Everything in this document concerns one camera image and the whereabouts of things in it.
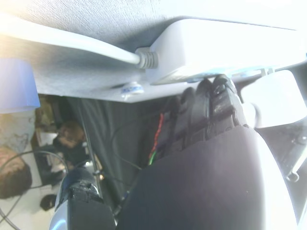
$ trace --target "blue object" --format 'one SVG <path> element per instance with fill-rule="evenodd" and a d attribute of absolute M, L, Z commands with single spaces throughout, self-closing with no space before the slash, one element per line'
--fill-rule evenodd
<path fill-rule="evenodd" d="M 0 58 L 0 113 L 40 107 L 33 70 L 22 60 Z"/>

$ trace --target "power cord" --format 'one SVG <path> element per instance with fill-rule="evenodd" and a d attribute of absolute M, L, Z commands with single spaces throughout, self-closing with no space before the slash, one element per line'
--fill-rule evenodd
<path fill-rule="evenodd" d="M 34 151 L 28 151 L 28 152 L 23 152 L 23 153 L 19 153 L 13 157 L 11 157 L 10 159 L 8 159 L 3 165 L 1 165 L 0 167 L 0 173 L 1 171 L 4 169 L 4 167 L 9 163 L 11 162 L 12 160 L 16 159 L 17 157 L 21 157 L 23 155 L 26 155 L 26 154 L 30 154 L 30 153 L 42 153 L 42 154 L 47 154 L 47 155 L 51 155 L 53 157 L 56 157 L 58 158 L 63 164 L 64 164 L 64 167 L 65 167 L 65 170 L 66 170 L 66 173 L 68 173 L 68 167 L 67 167 L 67 164 L 66 162 L 64 161 L 64 159 L 62 157 L 60 157 L 59 155 L 53 153 L 53 152 L 49 152 L 49 151 L 43 151 L 43 150 L 34 150 Z M 19 202 L 20 198 L 22 197 L 22 195 L 18 198 L 18 200 L 15 202 L 15 204 L 12 206 L 12 208 L 9 210 L 8 214 L 5 215 L 2 211 L 2 209 L 0 208 L 0 216 L 2 216 L 2 220 L 1 222 L 4 220 L 6 221 L 13 229 L 15 230 L 20 230 L 16 225 L 14 225 L 10 219 L 7 217 L 12 211 L 13 209 L 15 208 L 15 206 L 17 205 L 17 203 Z"/>

